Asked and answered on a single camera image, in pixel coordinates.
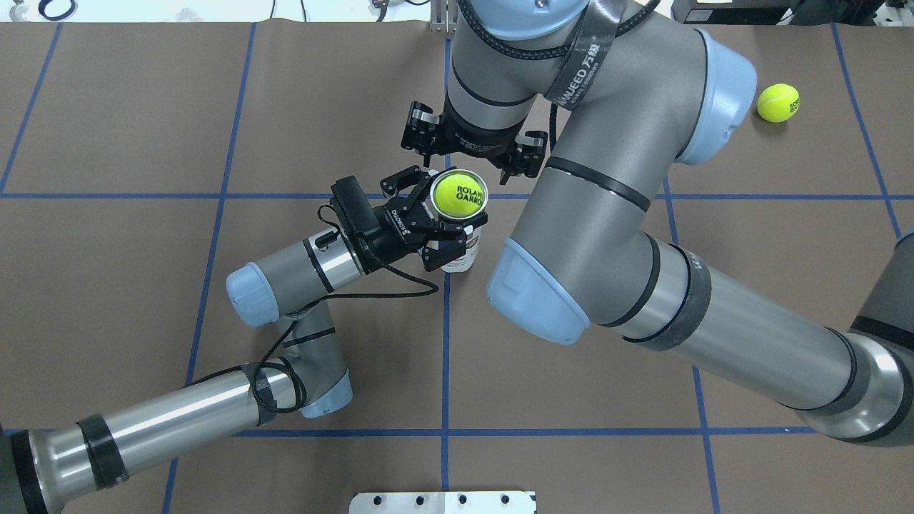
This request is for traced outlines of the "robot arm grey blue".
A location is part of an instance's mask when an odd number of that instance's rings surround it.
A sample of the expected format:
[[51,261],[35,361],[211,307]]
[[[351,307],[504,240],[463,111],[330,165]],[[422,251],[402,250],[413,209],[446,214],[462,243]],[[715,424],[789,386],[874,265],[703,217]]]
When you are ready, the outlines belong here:
[[682,247],[671,167],[708,162],[750,115],[754,65],[655,2],[460,1],[443,113],[402,146],[489,160],[536,186],[486,289],[501,316],[568,345],[591,326],[681,358],[850,445],[912,443],[912,234],[848,332]]
[[379,270],[420,284],[394,267],[416,254],[428,272],[476,248],[488,221],[488,188],[477,173],[408,167],[380,181],[384,203],[369,203],[353,176],[331,186],[324,230],[226,277],[226,293],[248,326],[275,324],[280,338],[255,361],[197,378],[174,393],[73,426],[2,437],[2,511],[59,513],[69,501],[125,483],[183,453],[270,423],[278,415],[317,418],[353,397],[328,303],[352,299],[346,286]]

